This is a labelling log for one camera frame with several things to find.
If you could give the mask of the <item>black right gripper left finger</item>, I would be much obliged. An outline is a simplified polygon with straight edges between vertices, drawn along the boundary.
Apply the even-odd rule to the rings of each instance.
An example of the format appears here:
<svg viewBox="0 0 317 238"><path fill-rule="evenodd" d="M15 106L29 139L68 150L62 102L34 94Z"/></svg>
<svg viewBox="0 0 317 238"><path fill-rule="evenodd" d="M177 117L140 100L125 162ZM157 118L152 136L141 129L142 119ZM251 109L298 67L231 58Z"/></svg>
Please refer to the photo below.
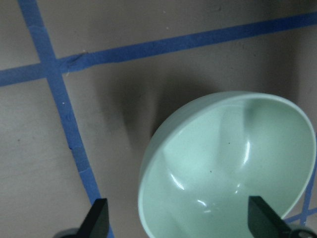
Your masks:
<svg viewBox="0 0 317 238"><path fill-rule="evenodd" d="M78 230L79 238L106 238L109 233L108 202L96 199Z"/></svg>

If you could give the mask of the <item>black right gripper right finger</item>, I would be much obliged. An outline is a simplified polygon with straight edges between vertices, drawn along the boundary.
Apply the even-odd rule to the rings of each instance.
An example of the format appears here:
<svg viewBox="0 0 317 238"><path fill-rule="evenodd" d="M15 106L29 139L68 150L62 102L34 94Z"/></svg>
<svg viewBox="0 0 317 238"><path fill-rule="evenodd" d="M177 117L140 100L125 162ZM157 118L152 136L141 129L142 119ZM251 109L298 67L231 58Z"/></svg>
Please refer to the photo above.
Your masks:
<svg viewBox="0 0 317 238"><path fill-rule="evenodd" d="M248 198L248 228L254 238L289 238L290 227L260 196Z"/></svg>

